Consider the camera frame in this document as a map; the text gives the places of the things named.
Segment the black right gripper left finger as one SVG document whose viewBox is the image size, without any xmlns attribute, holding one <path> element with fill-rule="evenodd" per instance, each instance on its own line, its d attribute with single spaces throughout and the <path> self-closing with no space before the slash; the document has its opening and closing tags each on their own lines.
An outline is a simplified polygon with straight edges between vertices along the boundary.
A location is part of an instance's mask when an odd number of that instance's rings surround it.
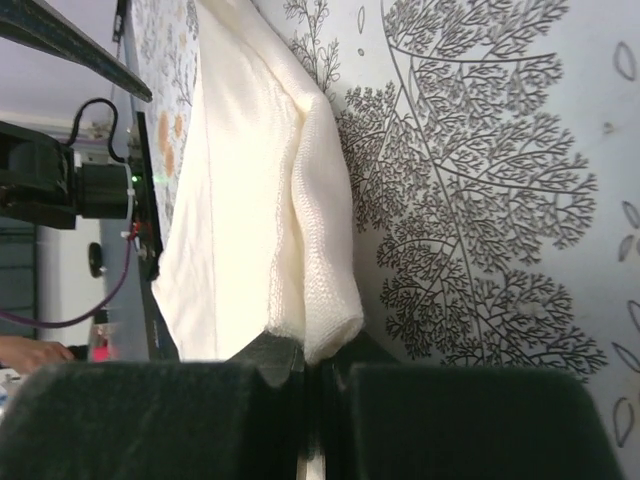
<svg viewBox="0 0 640 480">
<path fill-rule="evenodd" d="M 1 422 L 5 479 L 292 479 L 304 360 L 261 334 L 225 362 L 65 363 Z"/>
</svg>

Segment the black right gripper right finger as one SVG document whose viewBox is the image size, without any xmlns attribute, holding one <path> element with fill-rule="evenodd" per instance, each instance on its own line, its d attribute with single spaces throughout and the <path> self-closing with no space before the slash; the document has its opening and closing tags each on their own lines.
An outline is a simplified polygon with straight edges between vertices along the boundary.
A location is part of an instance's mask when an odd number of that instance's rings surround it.
<svg viewBox="0 0 640 480">
<path fill-rule="evenodd" d="M 594 402 L 545 369 L 400 363 L 361 334 L 317 370 L 330 479 L 618 479 Z"/>
</svg>

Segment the white cloth napkin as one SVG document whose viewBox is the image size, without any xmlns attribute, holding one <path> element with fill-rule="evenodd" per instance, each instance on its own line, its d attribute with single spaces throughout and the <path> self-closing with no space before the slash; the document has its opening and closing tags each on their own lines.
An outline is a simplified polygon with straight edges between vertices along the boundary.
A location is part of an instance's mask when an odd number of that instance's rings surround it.
<svg viewBox="0 0 640 480">
<path fill-rule="evenodd" d="M 194 100 L 154 298 L 184 361 L 229 359 L 269 332 L 315 364 L 364 319 L 331 106 L 250 2 L 196 12 Z"/>
</svg>

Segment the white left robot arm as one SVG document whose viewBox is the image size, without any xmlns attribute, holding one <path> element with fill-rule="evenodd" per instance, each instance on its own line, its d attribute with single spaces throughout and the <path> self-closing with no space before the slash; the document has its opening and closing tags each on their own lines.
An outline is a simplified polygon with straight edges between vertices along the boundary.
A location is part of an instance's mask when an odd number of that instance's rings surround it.
<svg viewBox="0 0 640 480">
<path fill-rule="evenodd" d="M 113 120 L 107 137 L 109 161 L 75 164 L 74 144 L 84 111 L 107 105 Z M 116 154 L 119 119 L 115 104 L 93 98 L 77 110 L 69 138 L 58 141 L 22 126 L 1 123 L 1 215 L 58 230 L 76 228 L 76 218 L 132 220 L 136 191 L 128 160 Z"/>
</svg>

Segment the person's hand in background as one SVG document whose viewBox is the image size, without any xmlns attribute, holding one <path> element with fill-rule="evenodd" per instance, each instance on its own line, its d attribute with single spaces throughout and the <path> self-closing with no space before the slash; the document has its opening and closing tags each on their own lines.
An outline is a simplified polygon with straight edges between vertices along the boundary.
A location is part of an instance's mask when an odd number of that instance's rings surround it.
<svg viewBox="0 0 640 480">
<path fill-rule="evenodd" d="M 57 342 L 17 336 L 1 337 L 1 365 L 26 375 L 42 366 L 75 359 L 71 351 Z"/>
</svg>

